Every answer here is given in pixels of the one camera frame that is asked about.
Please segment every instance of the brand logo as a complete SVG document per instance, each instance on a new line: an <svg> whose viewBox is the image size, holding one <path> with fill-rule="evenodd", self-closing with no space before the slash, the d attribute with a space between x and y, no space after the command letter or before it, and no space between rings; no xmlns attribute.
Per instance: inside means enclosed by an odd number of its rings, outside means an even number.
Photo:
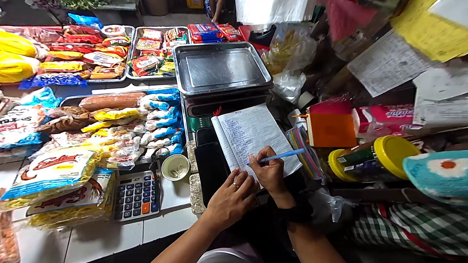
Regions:
<svg viewBox="0 0 468 263"><path fill-rule="evenodd" d="M50 157L50 158L47 158L43 161L40 161L36 167L33 168L33 170L39 170L39 169L43 169L43 168L46 168L46 167L50 167L52 165L56 165L56 164L59 164L59 163L63 163L63 162L66 162L66 161L74 161L74 162L78 162L76 160L76 157L77 156L80 156L82 154L76 154L76 155L62 155L60 157Z"/></svg>

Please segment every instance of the green checkered fabric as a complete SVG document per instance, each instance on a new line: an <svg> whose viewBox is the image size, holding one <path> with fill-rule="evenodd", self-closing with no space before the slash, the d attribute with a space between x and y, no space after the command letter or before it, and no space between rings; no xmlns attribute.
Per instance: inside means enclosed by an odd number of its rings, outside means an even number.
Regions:
<svg viewBox="0 0 468 263"><path fill-rule="evenodd" d="M388 219L377 204L360 206L348 237L358 244L430 254L410 240L405 229L441 254L468 256L468 209L433 204L394 204L385 208Z"/></svg>

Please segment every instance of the jar lid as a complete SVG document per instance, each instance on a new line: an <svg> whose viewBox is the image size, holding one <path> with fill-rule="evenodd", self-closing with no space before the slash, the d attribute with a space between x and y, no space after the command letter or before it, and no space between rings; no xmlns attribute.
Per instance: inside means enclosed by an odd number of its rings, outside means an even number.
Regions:
<svg viewBox="0 0 468 263"><path fill-rule="evenodd" d="M395 135L377 138L374 151L385 169L403 180L408 180L403 170L403 159L421 153L412 143Z"/></svg>
<svg viewBox="0 0 468 263"><path fill-rule="evenodd" d="M338 162L338 156L340 155L342 151L344 151L344 149L338 149L338 150L331 152L328 155L328 164L330 165L330 168L333 171L333 173L335 173L335 175L337 175L341 180L349 181L349 182L357 182L358 180L354 178L354 176L351 176L344 172L343 164Z"/></svg>

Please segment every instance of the stainless steel tray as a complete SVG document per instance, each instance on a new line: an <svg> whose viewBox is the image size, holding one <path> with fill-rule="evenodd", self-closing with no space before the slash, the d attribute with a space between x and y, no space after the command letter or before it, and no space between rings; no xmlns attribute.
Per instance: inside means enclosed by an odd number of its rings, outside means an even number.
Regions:
<svg viewBox="0 0 468 263"><path fill-rule="evenodd" d="M144 92L146 93L148 90L147 89L142 89L142 90L133 90L133 91L127 91L127 92L114 92L110 94L121 94L121 93L132 93L132 92ZM86 97L92 97L92 96L100 96L100 95L108 95L108 94L96 94L96 95L78 95L78 96L70 96L66 97L61 103L60 107L62 106L76 106L78 107L78 104L81 102L83 98ZM184 136L185 136L185 145L184 147L184 152L187 153L187 144L189 142L189 130L188 130L188 125L187 125L187 113L186 113L186 108L185 108L185 103L183 101L183 98L181 96L180 98L180 103L181 103L181 109L182 109L182 121L183 121L183 128L184 128Z"/></svg>
<svg viewBox="0 0 468 263"><path fill-rule="evenodd" d="M135 47L137 45L137 41L143 36L143 29L156 29L161 31L162 33L166 33L166 31L173 29L173 28L178 28L182 31L187 32L187 38L189 43L192 43L192 35L190 34L190 30L188 27L183 27L183 26L174 26L174 27L138 27L135 30L135 36L132 41L132 49L129 50L129 55L131 55L131 58L133 57L138 57L140 56L140 51L137 50ZM164 77L164 76L132 76L130 74L130 70L126 71L125 73L129 79L132 80L154 80L154 79L165 79L165 80L175 80L176 77Z"/></svg>
<svg viewBox="0 0 468 263"><path fill-rule="evenodd" d="M180 45L173 54L177 84L186 96L273 87L273 78L249 42Z"/></svg>
<svg viewBox="0 0 468 263"><path fill-rule="evenodd" d="M124 26L125 32L130 37L130 46L128 47L127 58L125 59L125 72L120 79L110 79L110 80L87 80L88 83L115 83L124 81L127 78L127 73L130 71L130 66L126 63L130 57L130 50L133 48L133 38L135 37L135 28L132 26Z"/></svg>

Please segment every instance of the blue pen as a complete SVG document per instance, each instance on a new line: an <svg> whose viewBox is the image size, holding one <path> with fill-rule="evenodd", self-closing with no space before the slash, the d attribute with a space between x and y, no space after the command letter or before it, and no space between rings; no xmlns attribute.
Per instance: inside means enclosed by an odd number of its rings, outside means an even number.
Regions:
<svg viewBox="0 0 468 263"><path fill-rule="evenodd" d="M275 156L272 156L272 157L263 158L260 161L258 161L258 163L266 162L266 161L270 161L270 160L274 160L274 159L279 159L279 158L283 158L283 157L293 156L293 155L300 154L300 153L305 153L305 152L306 152L306 150L304 148L301 148L301 149L285 152L285 153L282 153L282 154L278 154L278 155L275 155Z"/></svg>

